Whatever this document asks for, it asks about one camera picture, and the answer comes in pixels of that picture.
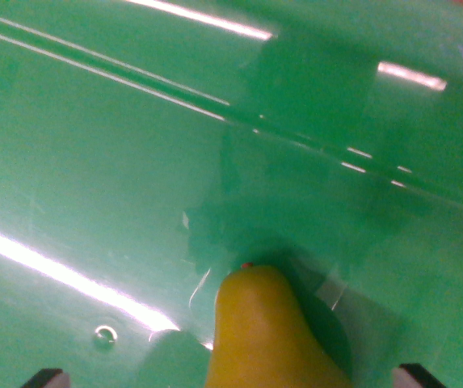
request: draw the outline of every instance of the water droplet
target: water droplet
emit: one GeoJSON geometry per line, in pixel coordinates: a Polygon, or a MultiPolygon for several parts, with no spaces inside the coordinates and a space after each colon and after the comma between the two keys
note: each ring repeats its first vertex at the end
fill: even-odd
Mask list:
{"type": "Polygon", "coordinates": [[[95,329],[93,340],[98,350],[108,350],[112,348],[117,339],[118,334],[116,334],[116,330],[110,326],[101,325],[95,329]]]}

